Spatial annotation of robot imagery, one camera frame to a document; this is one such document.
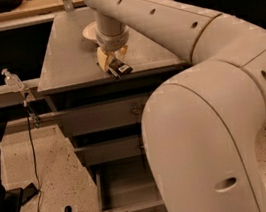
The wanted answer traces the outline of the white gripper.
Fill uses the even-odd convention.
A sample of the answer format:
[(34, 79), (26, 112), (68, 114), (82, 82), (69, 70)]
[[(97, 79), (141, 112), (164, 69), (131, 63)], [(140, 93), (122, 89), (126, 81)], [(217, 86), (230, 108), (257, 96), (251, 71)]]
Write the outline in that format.
[(118, 35), (104, 35), (100, 31), (96, 30), (97, 44), (100, 46), (97, 48), (97, 58), (100, 69), (108, 72), (109, 64), (114, 60), (115, 56), (118, 61), (123, 61), (128, 51), (127, 41), (129, 40), (129, 29), (125, 30)]

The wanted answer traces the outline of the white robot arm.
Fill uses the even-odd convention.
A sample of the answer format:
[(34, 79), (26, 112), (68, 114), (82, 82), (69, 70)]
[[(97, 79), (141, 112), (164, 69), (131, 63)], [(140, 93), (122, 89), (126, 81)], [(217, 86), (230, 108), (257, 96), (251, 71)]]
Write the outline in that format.
[(172, 0), (83, 0), (190, 63), (148, 99), (146, 156), (168, 212), (266, 212), (266, 30)]

